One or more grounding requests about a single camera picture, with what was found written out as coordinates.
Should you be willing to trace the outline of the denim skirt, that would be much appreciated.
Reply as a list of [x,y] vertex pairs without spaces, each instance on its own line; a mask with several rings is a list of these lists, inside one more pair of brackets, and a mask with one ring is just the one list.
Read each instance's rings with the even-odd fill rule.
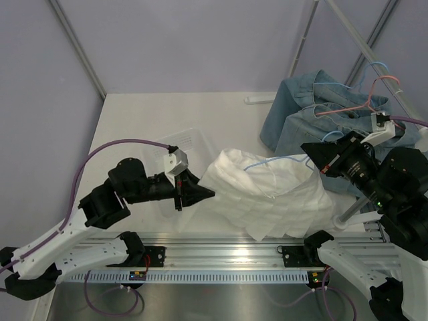
[[[336,104],[317,104],[288,116],[274,147],[274,154],[276,156],[302,154],[301,145],[304,143],[335,141],[351,131],[364,137],[372,133],[370,111],[335,112],[339,109]],[[379,160],[383,160],[395,147],[413,148],[420,139],[418,130],[411,124],[400,124],[395,130],[393,138],[375,146],[375,154]]]
[[[324,70],[282,80],[278,96],[272,104],[259,134],[260,140],[273,152],[282,133],[286,118],[303,108],[317,104],[336,104],[339,110],[361,106],[368,100],[367,94],[346,92],[346,88],[331,85],[317,85],[314,82],[336,82]],[[374,95],[370,107],[376,111],[391,111],[387,97]]]

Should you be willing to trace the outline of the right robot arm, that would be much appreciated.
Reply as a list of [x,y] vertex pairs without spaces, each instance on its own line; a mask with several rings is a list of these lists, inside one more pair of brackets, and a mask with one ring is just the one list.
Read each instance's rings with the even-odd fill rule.
[[378,207],[395,246],[401,280],[371,270],[319,231],[304,240],[304,259],[328,265],[368,300],[377,320],[427,319],[427,158],[414,148],[395,147],[383,161],[361,135],[301,145],[320,172],[343,177]]

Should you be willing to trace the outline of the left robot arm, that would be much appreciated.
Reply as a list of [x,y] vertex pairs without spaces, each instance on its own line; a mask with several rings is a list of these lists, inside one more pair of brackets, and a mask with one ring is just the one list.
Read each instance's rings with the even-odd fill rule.
[[75,250],[75,246],[129,217],[129,204],[172,199],[175,209],[181,211],[214,196],[189,169],[173,179],[165,173],[149,177],[140,160],[126,158],[80,201],[70,220],[63,220],[26,246],[1,249],[1,267],[11,272],[1,291],[30,301],[70,276],[93,268],[146,267],[150,260],[136,232],[123,231],[112,241],[87,250]]

